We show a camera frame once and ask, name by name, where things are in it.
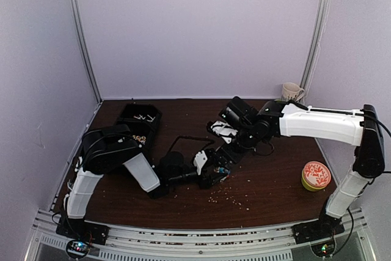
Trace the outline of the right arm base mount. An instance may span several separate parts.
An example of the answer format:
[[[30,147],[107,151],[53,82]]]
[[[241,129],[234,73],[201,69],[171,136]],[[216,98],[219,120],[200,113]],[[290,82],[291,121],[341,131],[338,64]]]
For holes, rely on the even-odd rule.
[[[319,258],[333,258],[349,242],[353,234],[354,218],[348,208],[348,214],[353,221],[345,241],[338,245],[335,237],[345,231],[342,218],[334,218],[326,214],[323,207],[319,218],[310,222],[302,222],[291,227],[296,244],[311,243],[313,254]]]

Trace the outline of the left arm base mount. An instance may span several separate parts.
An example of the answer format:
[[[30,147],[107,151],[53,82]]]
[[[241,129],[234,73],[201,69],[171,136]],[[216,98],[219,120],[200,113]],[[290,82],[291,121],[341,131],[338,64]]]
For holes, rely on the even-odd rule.
[[[95,244],[106,244],[108,226],[86,222],[84,218],[71,219],[65,210],[54,213],[51,220],[56,225],[56,233],[69,238],[65,245],[65,253],[72,260],[85,258],[95,248]]]

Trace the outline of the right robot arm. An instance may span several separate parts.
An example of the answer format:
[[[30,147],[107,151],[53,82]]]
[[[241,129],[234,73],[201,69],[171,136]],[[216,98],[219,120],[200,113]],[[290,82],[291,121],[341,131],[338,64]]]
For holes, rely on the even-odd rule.
[[[260,141],[302,136],[344,142],[354,146],[354,162],[339,187],[328,198],[324,215],[313,224],[317,237],[328,236],[349,206],[385,169],[384,125],[372,105],[362,109],[313,108],[296,101],[271,100],[261,110],[234,97],[210,126],[216,136],[238,153],[253,149]]]

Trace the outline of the black three-compartment candy bin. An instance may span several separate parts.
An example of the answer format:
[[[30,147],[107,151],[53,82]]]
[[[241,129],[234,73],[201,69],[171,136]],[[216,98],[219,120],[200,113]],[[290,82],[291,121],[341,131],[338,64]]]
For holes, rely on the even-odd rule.
[[[138,114],[150,114],[156,118],[152,123],[134,119],[133,116]],[[115,125],[126,125],[129,128],[132,136],[146,136],[147,141],[145,145],[142,145],[144,155],[150,159],[150,151],[153,147],[155,136],[158,131],[162,116],[162,112],[154,105],[130,103],[124,106],[122,112],[115,121]]]

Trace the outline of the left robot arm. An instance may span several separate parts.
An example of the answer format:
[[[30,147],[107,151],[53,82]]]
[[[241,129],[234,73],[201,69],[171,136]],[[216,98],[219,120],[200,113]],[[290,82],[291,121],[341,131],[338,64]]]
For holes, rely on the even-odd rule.
[[[152,199],[167,195],[177,185],[196,182],[207,189],[229,177],[230,169],[218,162],[210,148],[214,140],[208,138],[191,163],[170,149],[154,167],[149,151],[155,135],[155,127],[136,122],[117,123],[83,135],[76,177],[68,184],[61,215],[64,229],[73,238],[82,239],[88,233],[83,220],[89,200],[103,176],[118,168],[125,168]]]

